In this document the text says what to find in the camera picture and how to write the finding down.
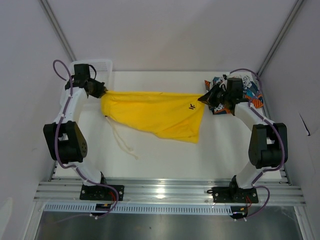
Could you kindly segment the yellow shorts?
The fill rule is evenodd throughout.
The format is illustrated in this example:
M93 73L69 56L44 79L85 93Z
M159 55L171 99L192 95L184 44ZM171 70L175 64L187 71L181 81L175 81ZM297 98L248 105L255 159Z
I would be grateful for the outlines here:
M199 100L201 96L200 93L108 90L100 99L100 109L120 149L138 159L115 124L161 139L197 144L205 111L205 104Z

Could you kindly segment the colourful patterned shorts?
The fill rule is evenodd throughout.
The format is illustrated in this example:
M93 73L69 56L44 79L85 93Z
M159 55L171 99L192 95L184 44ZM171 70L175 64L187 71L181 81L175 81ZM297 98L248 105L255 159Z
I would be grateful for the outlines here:
M251 100L252 104L257 108L264 106L263 95L259 93L258 82L253 80L252 75L249 74L230 74L230 78L237 78L242 80L243 97ZM214 86L219 86L224 91L227 91L227 80L223 79L223 75L215 76L212 80L204 81L205 90L209 92Z

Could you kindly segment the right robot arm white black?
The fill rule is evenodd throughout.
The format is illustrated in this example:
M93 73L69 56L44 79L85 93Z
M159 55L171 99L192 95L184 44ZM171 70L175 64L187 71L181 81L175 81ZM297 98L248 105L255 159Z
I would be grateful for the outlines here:
M282 168L288 159L287 127L260 114L253 99L243 93L243 81L240 78L228 78L226 88L214 85L198 101L210 107L224 105L233 116L240 119L251 131L248 147L248 163L237 175L234 175L227 187L212 187L215 202L228 199L239 202L246 196L256 194L256 182L267 172Z

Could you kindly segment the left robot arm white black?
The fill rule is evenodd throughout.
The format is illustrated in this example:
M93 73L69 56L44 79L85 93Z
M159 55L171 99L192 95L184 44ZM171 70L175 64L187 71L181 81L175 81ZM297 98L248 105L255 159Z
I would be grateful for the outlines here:
M108 196L109 188L103 184L103 173L85 160L88 153L87 141L78 125L86 100L91 96L100 99L107 93L104 82L96 80L97 70L89 63L78 63L74 74L67 69L65 98L58 116L52 123L45 124L43 134L49 153L63 169L72 169L91 187L97 200Z

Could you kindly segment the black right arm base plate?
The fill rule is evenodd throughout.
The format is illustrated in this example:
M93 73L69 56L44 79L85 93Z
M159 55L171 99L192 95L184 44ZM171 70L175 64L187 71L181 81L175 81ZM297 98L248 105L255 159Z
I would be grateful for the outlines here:
M257 204L259 202L255 188L243 189L216 186L207 190L206 193L212 195L215 203Z

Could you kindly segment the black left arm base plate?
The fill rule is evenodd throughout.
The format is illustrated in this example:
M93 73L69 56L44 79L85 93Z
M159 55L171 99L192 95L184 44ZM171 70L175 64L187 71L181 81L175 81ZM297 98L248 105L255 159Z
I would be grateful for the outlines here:
M79 199L88 201L115 201L116 193L107 187L97 185L87 186L83 184Z

